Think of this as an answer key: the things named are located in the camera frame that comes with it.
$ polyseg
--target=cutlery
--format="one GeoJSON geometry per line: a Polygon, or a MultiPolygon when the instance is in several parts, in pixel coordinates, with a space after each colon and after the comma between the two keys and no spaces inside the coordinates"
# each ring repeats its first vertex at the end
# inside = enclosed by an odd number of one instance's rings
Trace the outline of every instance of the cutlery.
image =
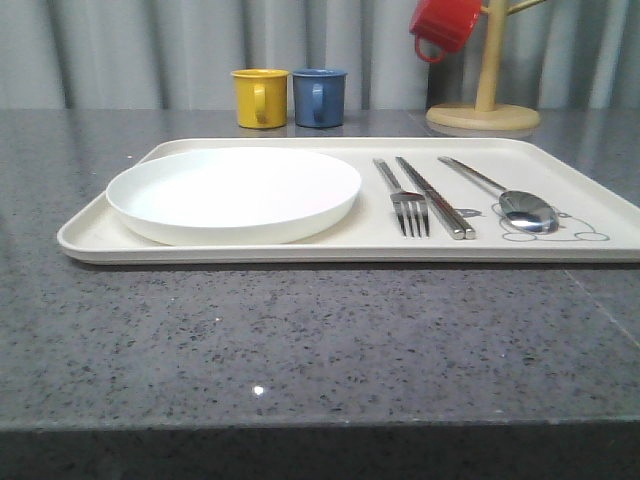
{"type": "Polygon", "coordinates": [[[425,196],[431,200],[435,214],[451,238],[454,240],[463,240],[465,238],[473,240],[476,238],[476,231],[469,225],[469,222],[462,218],[449,202],[447,202],[409,162],[402,157],[396,157],[396,160],[416,187],[422,190],[425,196]]]}
{"type": "Polygon", "coordinates": [[[558,230],[558,214],[547,202],[529,192],[508,190],[489,177],[451,157],[438,157],[442,163],[468,175],[472,175],[501,193],[498,201],[507,221],[518,230],[532,233],[553,233],[558,230]]]}
{"type": "Polygon", "coordinates": [[[422,231],[424,230],[424,236],[429,236],[429,218],[427,214],[427,202],[424,195],[419,193],[407,192],[402,189],[400,182],[393,174],[387,163],[379,158],[374,158],[373,163],[378,168],[391,190],[391,203],[396,212],[398,223],[400,224],[400,230],[402,234],[407,236],[407,226],[412,237],[418,234],[418,237],[422,237],[422,231]]]}

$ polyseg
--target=red mug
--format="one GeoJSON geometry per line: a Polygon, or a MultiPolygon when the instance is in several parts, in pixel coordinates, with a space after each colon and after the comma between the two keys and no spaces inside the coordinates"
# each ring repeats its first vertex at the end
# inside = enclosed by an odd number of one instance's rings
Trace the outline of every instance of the red mug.
{"type": "Polygon", "coordinates": [[[418,56],[431,63],[442,60],[447,53],[460,50],[473,31],[482,0],[420,0],[413,12],[409,31],[415,35],[418,56]],[[420,50],[420,40],[440,47],[437,57],[429,57],[420,50]]]}

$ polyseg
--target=tray rim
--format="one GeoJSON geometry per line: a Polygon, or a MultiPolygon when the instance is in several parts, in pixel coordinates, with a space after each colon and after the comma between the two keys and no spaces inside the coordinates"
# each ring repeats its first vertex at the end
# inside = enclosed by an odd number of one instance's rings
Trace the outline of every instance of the tray rim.
{"type": "MultiPolygon", "coordinates": [[[[630,212],[640,214],[640,208],[621,197],[617,193],[607,189],[592,178],[578,171],[574,167],[567,165],[560,159],[549,154],[542,148],[527,141],[498,138],[498,137],[194,137],[180,138],[162,142],[152,148],[140,160],[131,166],[159,158],[165,155],[179,153],[183,151],[216,148],[228,146],[229,142],[237,143],[238,146],[273,146],[287,148],[375,148],[376,144],[388,147],[390,141],[393,142],[427,142],[430,144],[442,143],[455,145],[481,144],[488,146],[503,146],[512,144],[519,149],[530,150],[537,155],[546,157],[545,161],[556,168],[571,172],[583,184],[590,188],[597,189],[605,195],[610,202],[616,202],[617,206],[623,206],[630,212]]],[[[372,262],[372,263],[392,263],[392,262],[469,262],[469,263],[637,263],[640,261],[640,245],[638,248],[617,248],[617,249],[589,249],[576,250],[571,248],[557,247],[553,249],[536,248],[504,248],[496,249],[487,247],[499,256],[478,257],[477,254],[469,253],[466,249],[456,247],[439,247],[437,250],[428,250],[428,255],[424,255],[424,246],[406,245],[403,247],[377,246],[357,249],[349,245],[325,245],[325,244],[280,244],[280,245],[220,245],[220,246],[147,246],[132,248],[87,248],[77,246],[68,240],[69,230],[76,226],[87,213],[92,209],[102,207],[101,203],[110,208],[105,191],[93,198],[77,213],[75,213],[64,225],[60,227],[56,234],[56,239],[63,252],[76,260],[95,265],[144,265],[144,264],[216,264],[216,263],[289,263],[289,262],[372,262]],[[220,252],[244,252],[240,257],[212,256],[220,252]],[[562,258],[558,258],[558,253],[562,253],[562,258]]],[[[483,247],[474,246],[474,250],[482,250],[483,247]]]]}

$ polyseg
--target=tray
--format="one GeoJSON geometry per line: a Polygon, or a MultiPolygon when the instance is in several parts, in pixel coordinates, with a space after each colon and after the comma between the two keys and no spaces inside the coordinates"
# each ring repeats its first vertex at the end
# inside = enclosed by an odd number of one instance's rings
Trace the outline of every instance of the tray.
{"type": "Polygon", "coordinates": [[[262,146],[326,153],[354,166],[362,189],[339,223],[312,237],[281,245],[166,246],[138,236],[116,218],[104,193],[58,231],[65,254],[93,264],[262,262],[637,262],[640,209],[526,142],[498,138],[201,138],[163,143],[141,162],[194,149],[262,146]],[[518,232],[502,221],[497,196],[437,160],[458,158],[508,188],[535,192],[560,212],[551,235],[518,232]],[[477,230],[475,240],[453,240],[435,215],[429,238],[400,234],[389,192],[372,158],[403,156],[477,230]]]}

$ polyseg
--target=blue mug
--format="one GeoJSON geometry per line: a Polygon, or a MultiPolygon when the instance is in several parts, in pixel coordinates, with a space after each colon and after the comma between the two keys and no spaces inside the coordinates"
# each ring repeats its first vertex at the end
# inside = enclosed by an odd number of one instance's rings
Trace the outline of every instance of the blue mug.
{"type": "Polygon", "coordinates": [[[347,72],[304,68],[294,71],[292,76],[297,125],[312,128],[342,125],[347,72]]]}

